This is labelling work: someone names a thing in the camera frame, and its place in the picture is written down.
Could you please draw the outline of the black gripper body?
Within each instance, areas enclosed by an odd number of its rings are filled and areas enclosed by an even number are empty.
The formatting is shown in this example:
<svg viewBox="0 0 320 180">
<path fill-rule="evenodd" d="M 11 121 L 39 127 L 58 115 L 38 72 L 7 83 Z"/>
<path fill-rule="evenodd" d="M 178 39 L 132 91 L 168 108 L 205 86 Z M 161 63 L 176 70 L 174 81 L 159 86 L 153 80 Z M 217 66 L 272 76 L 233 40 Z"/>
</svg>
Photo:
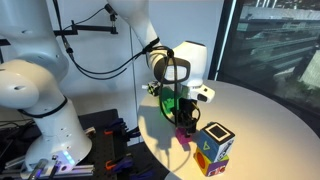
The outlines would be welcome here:
<svg viewBox="0 0 320 180">
<path fill-rule="evenodd" d="M 195 131 L 200 116 L 194 117 L 193 111 L 199 111 L 197 101 L 192 99 L 179 99 L 178 120 L 177 125 L 186 131 Z"/>
</svg>

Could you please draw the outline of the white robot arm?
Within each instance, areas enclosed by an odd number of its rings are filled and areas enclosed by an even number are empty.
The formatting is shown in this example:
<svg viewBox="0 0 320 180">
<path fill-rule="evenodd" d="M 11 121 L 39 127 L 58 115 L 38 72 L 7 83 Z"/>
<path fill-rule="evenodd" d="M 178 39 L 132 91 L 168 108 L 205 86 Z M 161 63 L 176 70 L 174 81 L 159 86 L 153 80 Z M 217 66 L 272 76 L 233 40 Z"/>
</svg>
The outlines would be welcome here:
<svg viewBox="0 0 320 180">
<path fill-rule="evenodd" d="M 163 46 L 149 18 L 149 0 L 107 2 L 134 30 L 158 81 L 186 87 L 187 99 L 213 99 L 214 92 L 203 84 L 204 45 L 185 41 L 174 49 Z M 44 161 L 46 169 L 60 163 L 62 172 L 70 172 L 89 154 L 92 142 L 73 103 L 58 87 L 69 63 L 54 35 L 46 0 L 0 0 L 0 24 L 0 35 L 17 52 L 15 59 L 1 65 L 0 105 L 33 118 L 41 131 L 26 153 L 24 167 L 31 172 Z"/>
</svg>

